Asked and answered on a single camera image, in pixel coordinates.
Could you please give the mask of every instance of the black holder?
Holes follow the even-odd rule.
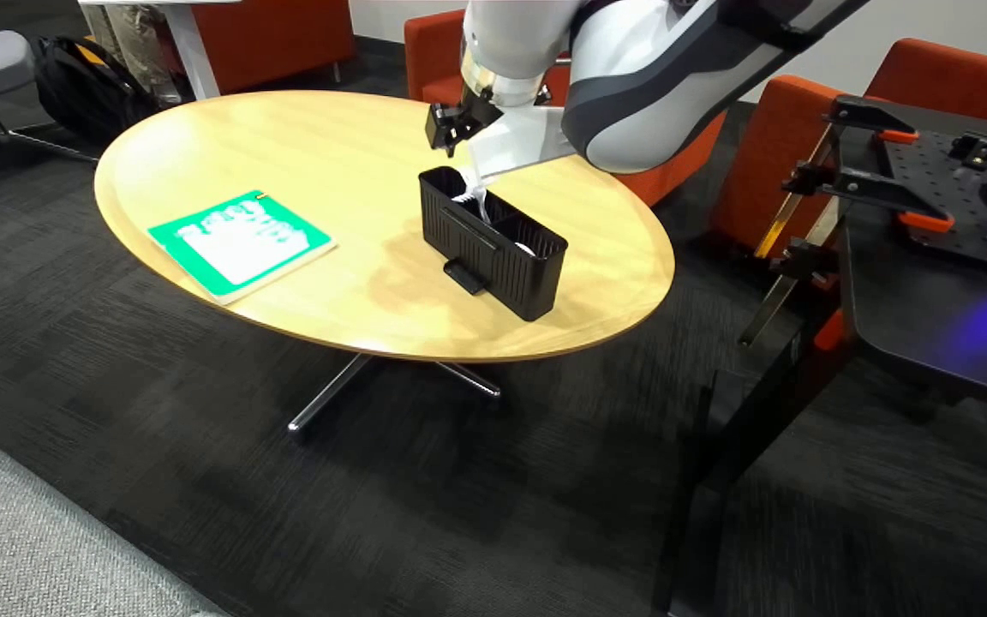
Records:
[[[422,235],[449,257],[444,274],[452,281],[474,296],[490,293],[529,322],[555,306],[566,235],[494,192],[485,192],[485,211],[477,200],[458,200],[467,181],[454,169],[427,169],[417,181]]]

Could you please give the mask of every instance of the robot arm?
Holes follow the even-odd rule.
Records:
[[[470,138],[478,177],[558,155],[581,155],[606,170],[659,169],[739,94],[862,5],[470,0],[470,96],[443,145]],[[567,104],[541,106],[541,75],[566,48]]]

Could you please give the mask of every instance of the table base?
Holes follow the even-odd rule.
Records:
[[[345,384],[366,370],[372,358],[348,358],[348,363],[344,370],[336,370],[324,386],[288,421],[288,433],[291,434],[301,434],[317,415],[321,408],[340,393],[345,392]],[[477,386],[478,393],[485,399],[500,399],[500,386],[478,373],[474,373],[470,366],[458,366],[458,363],[435,363],[443,366],[444,373],[458,378],[462,384]]]

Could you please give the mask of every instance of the dark floor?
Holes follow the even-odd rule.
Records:
[[[83,21],[0,0],[0,27]],[[345,85],[400,94],[396,48],[364,43]],[[3,117],[43,119],[29,94]],[[307,446],[284,421],[340,353],[180,298],[101,231],[85,166],[0,150],[0,448],[232,612],[652,612],[695,392],[732,408],[790,325],[732,346],[765,288],[706,241],[732,139],[659,210],[683,271],[639,329],[490,366],[503,406],[382,363]],[[987,612],[987,406],[910,406],[854,363],[751,468],[721,612]]]

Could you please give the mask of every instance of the oval table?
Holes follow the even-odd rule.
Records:
[[[675,257],[653,211],[581,158],[558,158],[490,181],[490,192],[567,241],[555,307],[522,322],[490,296],[443,274],[422,241],[417,176],[467,169],[425,139],[425,104],[364,94],[248,94],[165,111],[121,134],[95,169],[95,205],[112,235],[153,274],[220,313],[355,353],[316,411],[369,358],[443,363],[539,360],[596,346],[646,318],[670,288]],[[336,235],[336,249],[296,265],[253,293],[204,296],[148,231],[260,190]]]

